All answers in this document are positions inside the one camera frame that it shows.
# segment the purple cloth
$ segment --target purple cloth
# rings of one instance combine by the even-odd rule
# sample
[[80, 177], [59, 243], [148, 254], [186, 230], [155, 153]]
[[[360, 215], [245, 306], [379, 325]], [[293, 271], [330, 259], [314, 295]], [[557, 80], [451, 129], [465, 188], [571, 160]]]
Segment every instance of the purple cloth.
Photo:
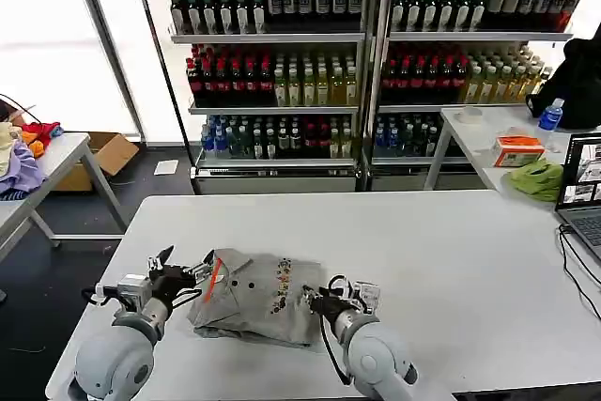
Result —
[[31, 193], [39, 188], [45, 178], [29, 147], [23, 141], [15, 141], [10, 151], [8, 171], [0, 177], [0, 193], [11, 189]]

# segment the orange box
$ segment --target orange box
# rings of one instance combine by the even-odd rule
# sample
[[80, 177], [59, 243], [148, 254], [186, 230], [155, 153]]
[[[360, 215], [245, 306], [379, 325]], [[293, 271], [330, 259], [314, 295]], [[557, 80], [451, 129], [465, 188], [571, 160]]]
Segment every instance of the orange box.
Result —
[[492, 147], [494, 166], [519, 168], [536, 162], [545, 152], [541, 142], [531, 136], [498, 136]]

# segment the water bottle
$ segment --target water bottle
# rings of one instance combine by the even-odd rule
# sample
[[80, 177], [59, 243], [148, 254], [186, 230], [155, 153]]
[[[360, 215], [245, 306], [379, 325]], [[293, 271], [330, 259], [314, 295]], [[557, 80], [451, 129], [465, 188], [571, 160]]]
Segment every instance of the water bottle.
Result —
[[539, 139], [541, 144], [549, 148], [551, 144], [551, 135], [557, 125], [560, 123], [563, 115], [563, 99], [557, 98], [553, 101], [543, 112], [540, 119], [538, 120], [538, 129], [536, 130], [536, 137]]

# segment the cardboard box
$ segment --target cardboard box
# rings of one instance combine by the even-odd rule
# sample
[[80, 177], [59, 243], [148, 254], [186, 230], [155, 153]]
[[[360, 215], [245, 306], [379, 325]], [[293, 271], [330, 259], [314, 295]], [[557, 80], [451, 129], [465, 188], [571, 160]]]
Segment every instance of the cardboard box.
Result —
[[[89, 131], [88, 134], [88, 145], [98, 165], [108, 176], [115, 176], [140, 150], [121, 133]], [[81, 163], [77, 163], [54, 187], [55, 192], [91, 192], [93, 189], [92, 180]]]

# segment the paper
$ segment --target paper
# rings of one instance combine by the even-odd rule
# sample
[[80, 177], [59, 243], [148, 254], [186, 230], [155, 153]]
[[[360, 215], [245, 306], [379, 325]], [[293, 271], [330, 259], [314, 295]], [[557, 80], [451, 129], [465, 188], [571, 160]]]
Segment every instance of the paper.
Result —
[[175, 174], [177, 170], [177, 160], [163, 160], [157, 163], [157, 167], [154, 170], [155, 176], [164, 176], [166, 174]]

